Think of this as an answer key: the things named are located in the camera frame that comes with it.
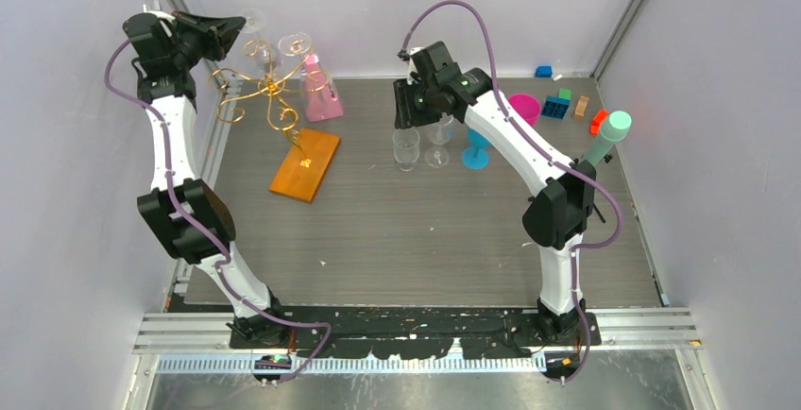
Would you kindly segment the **clear wine glass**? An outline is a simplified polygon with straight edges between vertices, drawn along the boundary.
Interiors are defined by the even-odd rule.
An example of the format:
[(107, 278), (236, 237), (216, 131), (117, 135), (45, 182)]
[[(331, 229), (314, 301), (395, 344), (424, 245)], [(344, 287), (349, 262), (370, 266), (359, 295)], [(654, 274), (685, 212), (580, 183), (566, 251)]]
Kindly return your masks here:
[(243, 46), (245, 55), (251, 58), (262, 74), (273, 73), (281, 64), (281, 57), (273, 43), (262, 34), (266, 27), (265, 14), (256, 8), (242, 9), (240, 14), (246, 20), (242, 29), (247, 39)]
[(281, 55), (280, 75), (286, 87), (298, 97), (301, 103), (308, 99), (306, 94), (308, 73), (312, 69), (313, 40), (304, 32), (294, 32), (279, 40)]
[(415, 169), (419, 158), (419, 133), (413, 129), (396, 129), (392, 135), (396, 166), (403, 172)]
[(432, 168), (442, 168), (450, 161), (445, 145), (452, 138), (453, 124), (453, 116), (446, 115), (427, 127), (427, 138), (432, 146), (425, 151), (424, 160)]

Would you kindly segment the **clear wine glass top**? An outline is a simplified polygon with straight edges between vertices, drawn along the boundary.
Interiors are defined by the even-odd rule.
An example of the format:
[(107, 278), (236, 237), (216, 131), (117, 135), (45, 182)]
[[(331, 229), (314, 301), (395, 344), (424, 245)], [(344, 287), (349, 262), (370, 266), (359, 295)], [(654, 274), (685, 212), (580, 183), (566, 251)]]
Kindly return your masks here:
[(308, 99), (306, 94), (308, 73), (312, 69), (313, 40), (304, 32), (294, 32), (279, 40), (281, 55), (280, 75), (286, 87), (298, 97), (301, 103)]

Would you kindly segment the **blue wine glass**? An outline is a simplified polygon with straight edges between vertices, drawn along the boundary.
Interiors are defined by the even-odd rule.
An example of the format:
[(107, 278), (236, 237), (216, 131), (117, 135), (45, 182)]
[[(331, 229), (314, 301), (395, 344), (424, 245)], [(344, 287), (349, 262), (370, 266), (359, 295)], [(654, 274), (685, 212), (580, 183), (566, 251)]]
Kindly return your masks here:
[(462, 164), (471, 170), (484, 169), (489, 163), (489, 140), (472, 128), (468, 129), (467, 136), (469, 146), (462, 152)]

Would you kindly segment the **pink wine glass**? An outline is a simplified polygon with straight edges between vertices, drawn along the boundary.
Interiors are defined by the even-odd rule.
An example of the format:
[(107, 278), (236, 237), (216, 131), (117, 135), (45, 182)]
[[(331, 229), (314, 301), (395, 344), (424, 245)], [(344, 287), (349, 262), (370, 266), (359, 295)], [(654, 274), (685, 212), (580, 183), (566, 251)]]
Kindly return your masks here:
[(508, 101), (515, 112), (530, 126), (534, 126), (541, 114), (539, 101), (529, 94), (514, 94)]

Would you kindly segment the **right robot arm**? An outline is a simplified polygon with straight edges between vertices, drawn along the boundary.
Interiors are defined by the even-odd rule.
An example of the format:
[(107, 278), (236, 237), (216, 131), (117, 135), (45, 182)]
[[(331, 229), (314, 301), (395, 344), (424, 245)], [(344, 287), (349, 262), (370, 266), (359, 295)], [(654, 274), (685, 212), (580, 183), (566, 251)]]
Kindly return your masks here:
[(540, 335), (552, 344), (590, 340), (578, 278), (577, 247), (594, 205), (596, 169), (553, 148), (511, 107), (484, 70), (462, 71), (443, 42), (402, 49), (405, 77), (393, 83), (395, 127), (433, 124), (443, 116), (476, 131), (512, 165), (526, 184), (530, 206), (521, 223), (538, 247)]

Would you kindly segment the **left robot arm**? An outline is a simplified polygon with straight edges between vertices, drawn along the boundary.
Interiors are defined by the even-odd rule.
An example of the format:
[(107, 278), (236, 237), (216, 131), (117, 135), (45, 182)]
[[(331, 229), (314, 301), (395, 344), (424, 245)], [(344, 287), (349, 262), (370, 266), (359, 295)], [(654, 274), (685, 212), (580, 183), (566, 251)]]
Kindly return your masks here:
[(231, 304), (228, 326), (240, 339), (281, 346), (291, 331), (281, 305), (247, 266), (235, 245), (228, 207), (196, 170), (193, 134), (196, 83), (202, 60), (223, 60), (247, 21), (152, 10), (127, 19), (122, 29), (136, 55), (132, 102), (152, 127), (154, 172), (137, 210), (167, 254), (205, 273)]

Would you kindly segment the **orange wooden rack base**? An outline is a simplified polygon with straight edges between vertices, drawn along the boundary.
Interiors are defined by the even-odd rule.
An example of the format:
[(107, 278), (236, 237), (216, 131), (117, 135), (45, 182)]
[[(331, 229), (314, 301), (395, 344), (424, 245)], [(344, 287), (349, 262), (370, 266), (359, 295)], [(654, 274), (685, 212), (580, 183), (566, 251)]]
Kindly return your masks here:
[(302, 128), (269, 185), (269, 191), (311, 204), (341, 145), (341, 138)]

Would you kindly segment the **blue toy block far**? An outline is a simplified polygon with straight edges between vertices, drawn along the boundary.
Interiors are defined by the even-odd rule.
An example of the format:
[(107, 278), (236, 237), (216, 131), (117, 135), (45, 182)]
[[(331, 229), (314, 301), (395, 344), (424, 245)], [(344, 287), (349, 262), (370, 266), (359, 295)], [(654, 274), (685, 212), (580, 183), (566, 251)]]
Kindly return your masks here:
[(554, 69), (551, 65), (539, 65), (535, 70), (535, 77), (537, 78), (552, 78)]

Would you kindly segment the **blue studded toy block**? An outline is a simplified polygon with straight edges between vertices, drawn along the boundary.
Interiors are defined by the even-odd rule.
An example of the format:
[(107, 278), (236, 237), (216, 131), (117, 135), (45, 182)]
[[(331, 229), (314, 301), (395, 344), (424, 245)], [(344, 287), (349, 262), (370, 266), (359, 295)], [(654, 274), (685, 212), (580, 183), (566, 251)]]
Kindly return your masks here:
[(545, 98), (541, 107), (541, 116), (562, 120), (571, 105), (567, 98), (549, 95)]

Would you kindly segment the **tan wooden block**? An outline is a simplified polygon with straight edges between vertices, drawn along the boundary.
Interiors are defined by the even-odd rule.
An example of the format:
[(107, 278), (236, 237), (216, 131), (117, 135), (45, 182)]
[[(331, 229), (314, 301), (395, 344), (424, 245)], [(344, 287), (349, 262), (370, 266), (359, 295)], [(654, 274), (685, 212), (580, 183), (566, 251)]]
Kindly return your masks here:
[(581, 95), (576, 102), (572, 118), (576, 120), (581, 120), (585, 117), (586, 110), (588, 107), (589, 98), (586, 95)]

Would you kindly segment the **red toy piece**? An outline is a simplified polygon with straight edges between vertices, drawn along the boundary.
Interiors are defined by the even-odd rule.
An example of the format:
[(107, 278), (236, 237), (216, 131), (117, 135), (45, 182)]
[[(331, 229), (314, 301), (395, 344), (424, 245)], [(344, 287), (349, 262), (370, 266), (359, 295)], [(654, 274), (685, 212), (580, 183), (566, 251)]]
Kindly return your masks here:
[(596, 112), (596, 114), (592, 117), (590, 124), (589, 124), (589, 134), (593, 137), (597, 136), (601, 125), (603, 124), (604, 120), (608, 117), (609, 112), (604, 109), (600, 109)]

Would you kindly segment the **mint green cylinder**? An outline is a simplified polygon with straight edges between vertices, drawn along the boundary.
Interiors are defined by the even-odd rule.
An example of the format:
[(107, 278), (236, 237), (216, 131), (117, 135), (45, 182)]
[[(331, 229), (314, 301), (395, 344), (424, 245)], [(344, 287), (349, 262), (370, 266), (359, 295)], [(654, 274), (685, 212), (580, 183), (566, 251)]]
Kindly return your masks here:
[(580, 162), (586, 161), (597, 166), (614, 146), (626, 138), (632, 123), (632, 117), (626, 111), (609, 112), (590, 148), (581, 156)]

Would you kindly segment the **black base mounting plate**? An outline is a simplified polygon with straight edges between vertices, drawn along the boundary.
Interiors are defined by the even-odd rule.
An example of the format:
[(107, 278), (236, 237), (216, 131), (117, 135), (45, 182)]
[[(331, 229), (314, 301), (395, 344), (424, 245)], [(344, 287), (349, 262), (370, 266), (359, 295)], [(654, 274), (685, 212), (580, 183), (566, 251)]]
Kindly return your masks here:
[(261, 317), (229, 323), (234, 349), (290, 349), (306, 358), (325, 344), (321, 358), (386, 360), (442, 358), (460, 350), (470, 360), (522, 358), (543, 347), (576, 353), (601, 343), (594, 314), (586, 331), (577, 316), (560, 328), (523, 308), (286, 306), (291, 326)]

